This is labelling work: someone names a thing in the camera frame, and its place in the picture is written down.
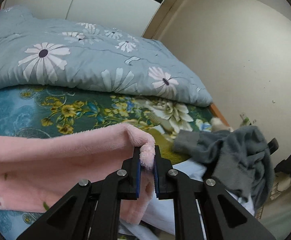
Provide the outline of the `teal floral bed blanket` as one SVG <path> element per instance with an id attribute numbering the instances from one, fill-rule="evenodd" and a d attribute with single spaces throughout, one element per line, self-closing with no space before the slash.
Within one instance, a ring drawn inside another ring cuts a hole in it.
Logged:
<path id="1" fill-rule="evenodd" d="M 0 135 L 49 138 L 128 122 L 150 133 L 172 163 L 186 157 L 171 152 L 176 136 L 157 107 L 178 109 L 177 102 L 62 87 L 0 89 Z"/>

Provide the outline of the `pink fleece floral garment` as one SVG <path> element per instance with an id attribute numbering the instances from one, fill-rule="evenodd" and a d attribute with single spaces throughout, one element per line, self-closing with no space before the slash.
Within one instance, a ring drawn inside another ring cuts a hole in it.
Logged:
<path id="1" fill-rule="evenodd" d="M 0 210 L 45 212 L 78 181 L 119 170 L 135 147 L 144 168 L 141 192 L 122 202 L 120 217 L 138 224 L 153 197 L 155 139 L 127 123 L 48 139 L 0 136 Z"/>

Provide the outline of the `dark grey garment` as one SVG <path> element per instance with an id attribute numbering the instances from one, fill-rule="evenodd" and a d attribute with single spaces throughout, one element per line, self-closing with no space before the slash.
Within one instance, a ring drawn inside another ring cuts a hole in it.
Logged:
<path id="1" fill-rule="evenodd" d="M 233 132 L 180 131 L 173 150 L 206 166 L 204 178 L 217 178 L 231 193 L 252 199 L 255 209 L 266 202 L 275 179 L 270 148 L 256 126 Z"/>

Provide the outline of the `light blue daisy quilt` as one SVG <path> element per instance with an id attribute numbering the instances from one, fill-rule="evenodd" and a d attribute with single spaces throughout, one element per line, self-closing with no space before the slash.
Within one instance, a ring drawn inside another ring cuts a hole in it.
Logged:
<path id="1" fill-rule="evenodd" d="M 159 41 L 99 24 L 40 20 L 14 6 L 0 11 L 0 88 L 26 84 L 212 103 L 200 78 Z"/>

